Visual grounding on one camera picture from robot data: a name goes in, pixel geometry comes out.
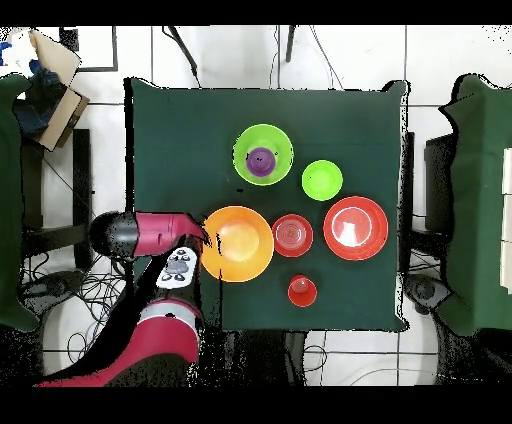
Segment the purple cup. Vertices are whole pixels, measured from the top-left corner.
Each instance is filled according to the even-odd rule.
[[[276,167],[276,158],[271,150],[265,147],[257,147],[247,154],[245,163],[252,175],[266,177]]]

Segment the small green bowl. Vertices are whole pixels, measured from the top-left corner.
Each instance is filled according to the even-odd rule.
[[[273,171],[264,177],[253,175],[247,168],[247,157],[254,149],[264,147],[274,153]],[[290,171],[293,162],[293,146],[288,136],[279,128],[258,124],[247,128],[233,146],[233,165],[236,172],[251,184],[266,186],[281,181]]]
[[[340,168],[328,160],[312,162],[302,173],[302,188],[313,200],[332,199],[341,190],[342,184]]]

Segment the orange bowl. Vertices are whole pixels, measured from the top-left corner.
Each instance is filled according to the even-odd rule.
[[[274,253],[274,236],[265,218],[243,206],[227,206],[204,222],[212,246],[203,247],[202,263],[213,277],[243,283],[260,275]]]

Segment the red cup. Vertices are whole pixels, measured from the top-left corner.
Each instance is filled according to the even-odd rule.
[[[306,308],[316,299],[316,286],[304,275],[296,275],[290,280],[288,298],[295,306]]]

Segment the white control panel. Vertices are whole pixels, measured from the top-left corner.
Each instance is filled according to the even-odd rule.
[[[197,255],[188,247],[179,247],[167,258],[167,264],[160,272],[157,287],[162,289],[179,289],[192,282]]]

